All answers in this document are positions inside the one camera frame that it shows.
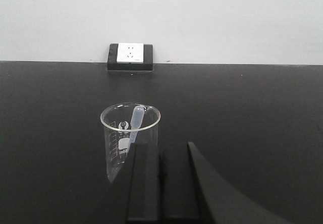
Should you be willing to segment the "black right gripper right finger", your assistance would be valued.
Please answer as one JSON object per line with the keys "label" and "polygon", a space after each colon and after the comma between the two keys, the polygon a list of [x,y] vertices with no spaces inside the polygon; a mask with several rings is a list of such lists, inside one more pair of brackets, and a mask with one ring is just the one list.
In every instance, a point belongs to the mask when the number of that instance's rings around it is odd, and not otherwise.
{"label": "black right gripper right finger", "polygon": [[163,223],[288,223],[225,180],[193,142],[161,155]]}

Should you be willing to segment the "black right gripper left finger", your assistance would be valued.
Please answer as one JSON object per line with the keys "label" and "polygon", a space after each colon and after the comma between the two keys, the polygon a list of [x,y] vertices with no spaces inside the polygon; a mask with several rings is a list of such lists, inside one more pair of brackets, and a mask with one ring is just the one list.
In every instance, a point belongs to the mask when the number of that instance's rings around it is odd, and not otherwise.
{"label": "black right gripper left finger", "polygon": [[153,144],[135,144],[127,221],[160,221],[159,154]]}

